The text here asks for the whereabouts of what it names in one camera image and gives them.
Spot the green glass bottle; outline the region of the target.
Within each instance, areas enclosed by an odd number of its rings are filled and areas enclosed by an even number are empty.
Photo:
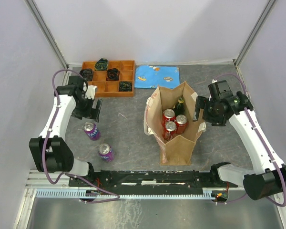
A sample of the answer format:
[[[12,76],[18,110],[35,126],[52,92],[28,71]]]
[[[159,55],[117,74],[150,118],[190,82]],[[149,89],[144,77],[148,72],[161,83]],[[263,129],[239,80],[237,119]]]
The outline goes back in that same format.
[[[178,99],[178,102],[174,105],[173,110],[175,113],[175,117],[178,115],[184,115],[185,113],[185,106],[184,106],[185,99],[181,96]]]

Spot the purple fanta can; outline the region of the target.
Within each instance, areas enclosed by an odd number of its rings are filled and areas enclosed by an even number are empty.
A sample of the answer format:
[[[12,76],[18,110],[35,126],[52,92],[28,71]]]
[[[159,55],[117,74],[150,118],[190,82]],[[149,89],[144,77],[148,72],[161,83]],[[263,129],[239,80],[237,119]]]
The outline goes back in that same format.
[[[101,132],[99,131],[98,127],[96,126],[95,123],[93,122],[86,122],[84,124],[84,132],[86,135],[93,141],[96,141],[100,139],[101,137]]]
[[[114,160],[114,152],[109,144],[101,144],[98,149],[100,157],[106,161],[111,162]]]

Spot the red coke can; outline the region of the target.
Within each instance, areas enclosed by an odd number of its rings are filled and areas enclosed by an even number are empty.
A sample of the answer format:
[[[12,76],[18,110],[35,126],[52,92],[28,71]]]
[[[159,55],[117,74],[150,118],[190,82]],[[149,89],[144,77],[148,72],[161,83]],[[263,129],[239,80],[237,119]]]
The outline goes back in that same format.
[[[186,127],[187,127],[187,117],[185,115],[178,115],[175,119],[175,123],[176,123],[176,126],[177,126],[177,129],[176,129],[176,134],[182,134]]]
[[[175,112],[173,109],[166,109],[163,111],[162,115],[162,126],[165,125],[166,122],[175,120]]]
[[[170,141],[173,135],[176,133],[177,125],[174,121],[168,121],[163,126],[163,138],[166,141]]]

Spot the red coke can front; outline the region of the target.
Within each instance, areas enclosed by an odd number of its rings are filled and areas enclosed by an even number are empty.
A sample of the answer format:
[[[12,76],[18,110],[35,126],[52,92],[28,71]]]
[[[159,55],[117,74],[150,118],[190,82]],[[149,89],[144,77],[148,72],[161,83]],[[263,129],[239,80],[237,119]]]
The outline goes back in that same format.
[[[170,141],[173,135],[176,133],[177,125],[174,121],[168,121],[163,126],[163,138],[166,141]]]

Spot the purple fanta can front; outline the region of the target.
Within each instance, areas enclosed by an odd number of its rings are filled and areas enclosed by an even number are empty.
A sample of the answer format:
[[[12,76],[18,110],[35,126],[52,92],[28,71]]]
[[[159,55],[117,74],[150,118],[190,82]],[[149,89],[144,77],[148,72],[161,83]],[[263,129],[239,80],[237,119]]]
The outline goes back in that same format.
[[[114,160],[114,152],[109,144],[101,144],[98,149],[100,157],[106,161],[111,162]]]

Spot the brown canvas tote bag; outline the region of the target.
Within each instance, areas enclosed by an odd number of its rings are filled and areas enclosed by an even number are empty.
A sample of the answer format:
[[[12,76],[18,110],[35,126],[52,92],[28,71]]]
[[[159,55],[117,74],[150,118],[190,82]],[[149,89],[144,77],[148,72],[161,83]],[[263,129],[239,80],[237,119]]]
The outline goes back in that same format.
[[[153,135],[160,147],[160,164],[162,166],[187,166],[191,164],[191,156],[198,138],[206,130],[206,124],[199,116],[193,121],[195,102],[198,94],[187,82],[174,89],[158,86],[147,99],[144,111],[144,132]],[[185,99],[185,117],[187,123],[182,133],[173,133],[170,140],[163,137],[165,129],[162,125],[163,113],[173,108],[178,99]]]

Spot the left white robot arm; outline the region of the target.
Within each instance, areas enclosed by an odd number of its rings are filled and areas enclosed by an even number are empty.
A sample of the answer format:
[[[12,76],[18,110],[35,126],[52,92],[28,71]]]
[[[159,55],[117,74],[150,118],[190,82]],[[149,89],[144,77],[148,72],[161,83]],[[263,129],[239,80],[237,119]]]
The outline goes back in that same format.
[[[95,98],[97,87],[74,75],[66,85],[54,89],[54,104],[47,124],[39,137],[29,141],[35,166],[39,172],[77,175],[85,186],[91,186],[96,180],[93,166],[74,157],[65,135],[71,117],[99,121],[102,101]]]

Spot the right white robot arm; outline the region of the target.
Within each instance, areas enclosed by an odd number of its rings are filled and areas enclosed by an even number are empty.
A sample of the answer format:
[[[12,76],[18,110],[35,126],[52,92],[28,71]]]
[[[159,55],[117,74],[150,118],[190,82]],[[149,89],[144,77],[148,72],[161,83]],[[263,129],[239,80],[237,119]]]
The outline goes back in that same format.
[[[261,129],[252,103],[245,92],[233,94],[226,80],[213,80],[208,86],[209,97],[194,96],[193,121],[201,117],[213,126],[225,126],[229,122],[242,140],[253,166],[252,170],[233,166],[229,163],[217,164],[216,171],[210,173],[209,181],[219,187],[230,182],[245,189],[252,200],[270,199],[282,193],[286,205],[286,165],[271,147]]]

